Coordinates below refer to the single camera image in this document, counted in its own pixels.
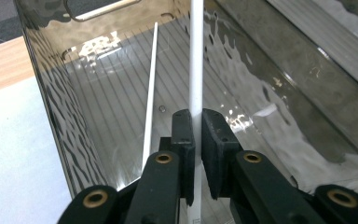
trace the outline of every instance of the white rod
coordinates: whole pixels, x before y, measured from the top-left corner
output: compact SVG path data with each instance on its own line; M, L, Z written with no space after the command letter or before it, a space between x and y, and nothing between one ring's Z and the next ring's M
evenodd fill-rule
M150 64L149 91L147 94L146 123L145 123L145 139L144 139L144 155L142 159L142 171L145 168L147 158L150 155L150 145L152 139L152 121L153 121L153 99L154 84L156 77L156 49L157 49L157 33L158 23L155 22L155 30L153 34L152 59Z
M201 221L201 119L202 119L202 67L203 67L203 0L191 1L190 14L190 113L196 142L194 174L194 202L187 208L188 223Z

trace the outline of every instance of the wooden table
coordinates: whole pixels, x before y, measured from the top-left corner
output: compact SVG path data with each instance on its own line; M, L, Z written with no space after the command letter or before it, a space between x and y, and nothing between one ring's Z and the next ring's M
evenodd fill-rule
M33 76L23 37L0 44L0 89Z

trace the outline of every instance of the black bracket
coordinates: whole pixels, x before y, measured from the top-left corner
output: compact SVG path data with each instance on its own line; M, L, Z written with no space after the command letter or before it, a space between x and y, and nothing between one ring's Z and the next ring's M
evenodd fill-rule
M358 194L336 185L309 195L292 187L263 154L243 150L221 114L202 112L201 157L214 199L230 198L236 223L358 223ZM172 137L162 137L141 178L117 192L84 189L59 223L179 223L179 199L194 199L195 142L191 116L172 116Z

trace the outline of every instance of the brass insert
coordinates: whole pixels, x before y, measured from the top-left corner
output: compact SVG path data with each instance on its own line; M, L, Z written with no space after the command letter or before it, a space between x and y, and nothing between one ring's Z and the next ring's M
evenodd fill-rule
M156 156L156 162L158 163L165 164L170 161L172 161L172 156L170 156L169 154L163 153Z
M261 157L255 153L245 153L245 155L243 155L243 158L246 161L252 162L252 163L261 162Z
M89 193L83 200L83 205L87 208L99 207L107 201L107 193L102 189L96 189Z
M354 208L357 206L357 200L349 193L341 189L330 189L327 192L328 198L344 207Z

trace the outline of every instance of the plastic bin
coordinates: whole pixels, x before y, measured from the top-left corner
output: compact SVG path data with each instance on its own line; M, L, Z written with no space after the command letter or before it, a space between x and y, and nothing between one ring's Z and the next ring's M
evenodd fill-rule
M155 21L152 151L188 108L189 2L125 1L83 16L68 1L16 4L72 195L126 187L141 175ZM261 0L206 0L204 59L204 107L243 148L306 192L358 192L358 82L283 14ZM203 178L202 221L229 222L227 200L212 200Z

